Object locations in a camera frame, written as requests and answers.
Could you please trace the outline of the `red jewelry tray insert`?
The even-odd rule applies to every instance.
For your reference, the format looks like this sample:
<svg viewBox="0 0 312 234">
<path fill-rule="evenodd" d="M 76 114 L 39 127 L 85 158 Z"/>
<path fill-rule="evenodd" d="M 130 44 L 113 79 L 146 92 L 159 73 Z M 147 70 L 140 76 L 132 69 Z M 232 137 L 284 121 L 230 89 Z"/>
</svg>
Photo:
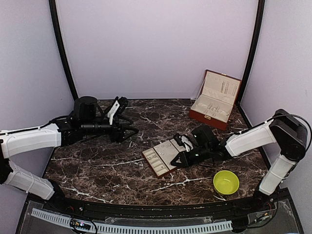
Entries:
<svg viewBox="0 0 312 234">
<path fill-rule="evenodd" d="M 175 171 L 176 166 L 170 164 L 171 160 L 181 152 L 186 151 L 172 138 L 142 152 L 143 157 L 157 178 L 162 178 Z"/>
</svg>

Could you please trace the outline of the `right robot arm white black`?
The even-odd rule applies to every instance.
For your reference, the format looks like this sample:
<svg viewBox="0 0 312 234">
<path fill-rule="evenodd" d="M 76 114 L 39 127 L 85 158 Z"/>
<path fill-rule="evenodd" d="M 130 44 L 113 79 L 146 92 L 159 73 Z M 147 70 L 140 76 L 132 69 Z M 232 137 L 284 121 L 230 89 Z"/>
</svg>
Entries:
<svg viewBox="0 0 312 234">
<path fill-rule="evenodd" d="M 218 140 L 207 125 L 195 128 L 192 135 L 195 144 L 186 135 L 175 135 L 174 139 L 186 150 L 174 157 L 170 162 L 172 166 L 186 168 L 206 159 L 225 161 L 268 144 L 278 144 L 280 153 L 277 159 L 259 183 L 257 194 L 249 200 L 249 208 L 254 212 L 267 205 L 267 196 L 276 190 L 305 157 L 312 143 L 311 125 L 304 118 L 289 114 L 283 109 L 278 109 L 266 121 L 222 140 Z"/>
</svg>

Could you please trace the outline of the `red jewelry box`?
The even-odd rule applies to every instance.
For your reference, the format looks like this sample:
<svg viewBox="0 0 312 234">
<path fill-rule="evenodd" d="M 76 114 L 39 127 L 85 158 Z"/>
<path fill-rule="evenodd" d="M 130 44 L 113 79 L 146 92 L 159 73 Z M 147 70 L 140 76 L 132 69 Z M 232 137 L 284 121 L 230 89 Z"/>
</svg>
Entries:
<svg viewBox="0 0 312 234">
<path fill-rule="evenodd" d="M 206 70 L 200 91 L 189 111 L 189 117 L 225 130 L 236 102 L 241 80 Z"/>
</svg>

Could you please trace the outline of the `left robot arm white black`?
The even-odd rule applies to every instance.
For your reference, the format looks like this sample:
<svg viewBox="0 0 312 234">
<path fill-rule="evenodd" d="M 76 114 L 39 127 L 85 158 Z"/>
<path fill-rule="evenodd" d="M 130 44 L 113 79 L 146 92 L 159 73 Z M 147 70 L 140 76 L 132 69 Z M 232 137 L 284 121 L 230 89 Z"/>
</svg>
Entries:
<svg viewBox="0 0 312 234">
<path fill-rule="evenodd" d="M 74 102 L 73 111 L 67 116 L 52 119 L 47 124 L 33 128 L 0 133 L 0 182 L 44 200 L 57 212 L 69 208 L 69 202 L 59 185 L 21 168 L 10 157 L 43 148 L 69 146 L 85 140 L 108 135 L 111 142 L 122 143 L 136 135 L 139 130 L 132 127 L 133 121 L 122 113 L 129 101 L 116 97 L 114 102 L 102 110 L 95 97 L 84 96 Z"/>
</svg>

